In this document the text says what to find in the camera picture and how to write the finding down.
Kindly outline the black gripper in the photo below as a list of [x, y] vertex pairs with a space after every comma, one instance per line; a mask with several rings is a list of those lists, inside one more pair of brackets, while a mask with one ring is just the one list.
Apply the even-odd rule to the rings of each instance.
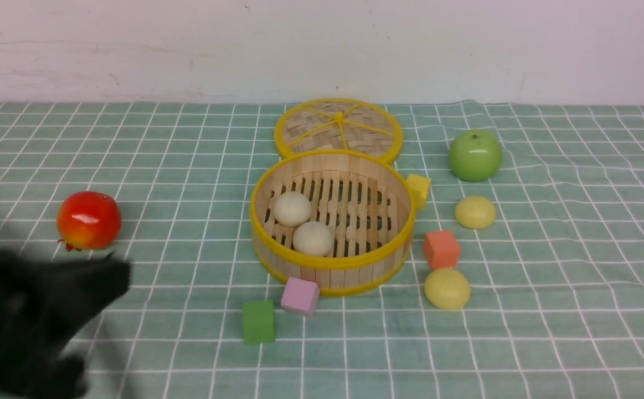
[[0, 393], [82, 398], [86, 359], [63, 354], [73, 337], [130, 288], [132, 264], [96, 259], [38, 261], [0, 249]]

